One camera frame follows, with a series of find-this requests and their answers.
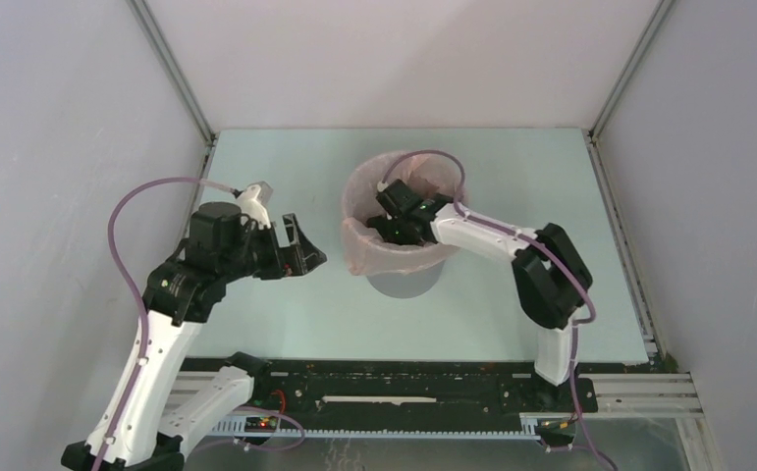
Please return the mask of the pink plastic trash bag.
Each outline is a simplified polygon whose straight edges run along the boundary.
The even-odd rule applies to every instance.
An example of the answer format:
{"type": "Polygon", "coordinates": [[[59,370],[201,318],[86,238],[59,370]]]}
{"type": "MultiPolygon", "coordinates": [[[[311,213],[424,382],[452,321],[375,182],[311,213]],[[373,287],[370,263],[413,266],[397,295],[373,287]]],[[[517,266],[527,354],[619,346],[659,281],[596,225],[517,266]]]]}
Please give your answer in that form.
{"type": "Polygon", "coordinates": [[[454,256],[450,245],[389,243],[366,222],[386,212],[376,201],[380,182],[401,180],[424,197],[453,196],[460,186],[460,161],[436,149],[396,150],[367,159],[348,176],[341,196],[344,260],[354,276],[408,275],[428,270],[454,256]]]}

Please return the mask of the grey trash bin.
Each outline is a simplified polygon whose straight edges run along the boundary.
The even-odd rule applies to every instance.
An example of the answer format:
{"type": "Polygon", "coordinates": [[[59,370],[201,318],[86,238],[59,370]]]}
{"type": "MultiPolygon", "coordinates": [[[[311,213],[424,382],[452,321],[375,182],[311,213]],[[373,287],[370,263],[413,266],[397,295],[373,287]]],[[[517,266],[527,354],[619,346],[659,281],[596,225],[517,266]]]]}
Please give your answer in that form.
{"type": "Polygon", "coordinates": [[[444,262],[411,273],[385,273],[367,276],[366,280],[380,293],[397,299],[421,296],[440,280],[444,262]]]}

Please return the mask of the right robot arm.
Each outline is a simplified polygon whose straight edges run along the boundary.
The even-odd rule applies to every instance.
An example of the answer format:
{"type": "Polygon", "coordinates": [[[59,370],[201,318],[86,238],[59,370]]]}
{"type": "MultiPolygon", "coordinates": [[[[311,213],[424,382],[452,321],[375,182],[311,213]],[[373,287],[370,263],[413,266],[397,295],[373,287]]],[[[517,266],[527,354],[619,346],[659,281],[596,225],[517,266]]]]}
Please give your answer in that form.
{"type": "Polygon", "coordinates": [[[593,278],[567,232],[549,223],[540,230],[478,216],[450,196],[424,198],[406,183],[379,183],[384,215],[367,221],[389,243],[456,247],[511,266],[523,313],[538,327],[532,387],[536,403],[557,410],[572,396],[577,363],[575,328],[596,318],[588,296],[593,278]]]}

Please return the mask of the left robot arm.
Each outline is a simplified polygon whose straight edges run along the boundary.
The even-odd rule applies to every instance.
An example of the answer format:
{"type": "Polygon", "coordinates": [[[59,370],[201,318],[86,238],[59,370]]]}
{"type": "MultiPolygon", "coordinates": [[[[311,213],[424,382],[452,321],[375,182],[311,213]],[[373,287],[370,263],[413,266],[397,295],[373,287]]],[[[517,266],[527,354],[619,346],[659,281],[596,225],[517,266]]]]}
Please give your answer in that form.
{"type": "Polygon", "coordinates": [[[262,374],[266,361],[237,352],[211,382],[171,412],[170,392],[195,338],[228,284],[255,278],[304,276],[326,255],[299,227],[283,218],[289,243],[231,202],[209,202],[190,217],[189,235],[148,277],[125,375],[96,429],[67,445],[61,463],[70,470],[181,470],[186,459],[231,411],[260,408],[272,395],[262,374]]]}

